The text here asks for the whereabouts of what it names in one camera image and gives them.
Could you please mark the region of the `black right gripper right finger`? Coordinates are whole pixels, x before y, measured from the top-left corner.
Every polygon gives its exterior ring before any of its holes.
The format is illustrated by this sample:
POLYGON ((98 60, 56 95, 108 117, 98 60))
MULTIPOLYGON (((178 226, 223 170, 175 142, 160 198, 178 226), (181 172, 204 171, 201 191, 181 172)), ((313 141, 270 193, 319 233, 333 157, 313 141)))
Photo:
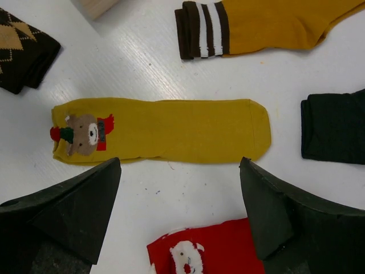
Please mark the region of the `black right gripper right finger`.
POLYGON ((248 158, 240 180, 265 273, 364 273, 364 210, 304 191, 248 158))

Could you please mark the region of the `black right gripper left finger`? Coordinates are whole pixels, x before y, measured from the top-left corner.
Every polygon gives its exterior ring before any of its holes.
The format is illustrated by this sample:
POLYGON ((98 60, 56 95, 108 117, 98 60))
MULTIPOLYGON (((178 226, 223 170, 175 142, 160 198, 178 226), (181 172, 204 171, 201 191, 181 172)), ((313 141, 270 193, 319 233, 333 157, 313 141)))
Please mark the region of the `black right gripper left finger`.
POLYGON ((90 273, 121 177, 112 158, 71 179, 1 204, 1 273, 90 273))

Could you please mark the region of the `red santa sock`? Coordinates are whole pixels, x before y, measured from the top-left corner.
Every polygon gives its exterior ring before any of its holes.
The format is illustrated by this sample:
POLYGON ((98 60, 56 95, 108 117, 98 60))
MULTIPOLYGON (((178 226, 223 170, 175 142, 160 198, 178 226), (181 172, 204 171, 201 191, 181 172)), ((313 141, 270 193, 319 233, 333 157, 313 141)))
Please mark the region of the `red santa sock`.
POLYGON ((247 218, 186 228, 147 245, 149 273, 264 273, 247 218))

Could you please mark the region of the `yellow bear sock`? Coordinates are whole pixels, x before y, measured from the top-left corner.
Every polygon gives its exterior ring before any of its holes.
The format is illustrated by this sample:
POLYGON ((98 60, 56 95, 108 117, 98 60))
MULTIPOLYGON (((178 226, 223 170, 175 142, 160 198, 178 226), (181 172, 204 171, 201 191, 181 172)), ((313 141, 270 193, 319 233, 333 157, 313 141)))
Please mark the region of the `yellow bear sock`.
POLYGON ((257 160, 271 146, 268 113, 250 99, 87 98, 55 106, 51 115, 53 156, 67 164, 237 163, 257 160))

